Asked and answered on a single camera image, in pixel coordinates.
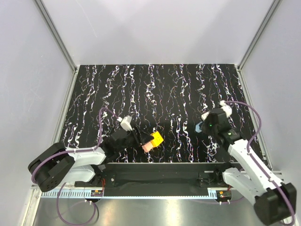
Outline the pink plug adapter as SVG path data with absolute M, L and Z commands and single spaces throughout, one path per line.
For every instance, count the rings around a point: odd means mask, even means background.
M 144 145 L 142 145 L 142 149 L 144 150 L 145 153 L 150 152 L 154 148 L 152 142 L 148 142 Z

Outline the yellow socket block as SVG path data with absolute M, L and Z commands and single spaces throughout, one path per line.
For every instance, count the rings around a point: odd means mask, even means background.
M 150 142 L 153 147 L 158 147 L 164 141 L 163 137 L 158 131 L 153 132 L 151 135 L 153 136 L 153 139 Z

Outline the light blue plug adapter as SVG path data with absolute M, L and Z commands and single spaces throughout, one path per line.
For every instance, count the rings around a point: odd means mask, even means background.
M 197 133 L 201 133 L 202 132 L 202 124 L 203 124 L 203 122 L 201 121 L 201 122 L 199 122 L 198 124 L 196 124 L 196 126 L 195 126 L 195 131 L 197 132 Z

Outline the white plug adapter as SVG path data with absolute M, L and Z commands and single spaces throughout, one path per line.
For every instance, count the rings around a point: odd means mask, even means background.
M 203 121 L 205 121 L 206 118 L 207 118 L 207 116 L 209 115 L 209 113 L 210 113 L 210 112 L 208 111 L 208 112 L 202 114 L 202 115 L 201 115 L 201 119 L 202 119 Z

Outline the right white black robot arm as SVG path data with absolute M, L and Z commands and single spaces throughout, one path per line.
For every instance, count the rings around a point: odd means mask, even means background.
M 227 153 L 235 158 L 247 173 L 242 174 L 231 163 L 223 164 L 214 174 L 218 186 L 230 185 L 252 205 L 258 219 L 266 226 L 294 217 L 297 191 L 292 183 L 284 183 L 257 156 L 241 132 L 231 126 L 232 110 L 228 105 L 215 108 L 201 116 L 196 127 L 213 137 Z

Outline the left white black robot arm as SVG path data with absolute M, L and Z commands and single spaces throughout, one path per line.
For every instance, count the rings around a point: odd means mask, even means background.
M 63 143 L 52 144 L 28 165 L 32 182 L 42 192 L 49 192 L 62 183 L 87 182 L 100 184 L 97 166 L 111 162 L 127 148 L 144 147 L 154 136 L 135 126 L 131 131 L 122 128 L 105 138 L 98 147 L 67 148 Z

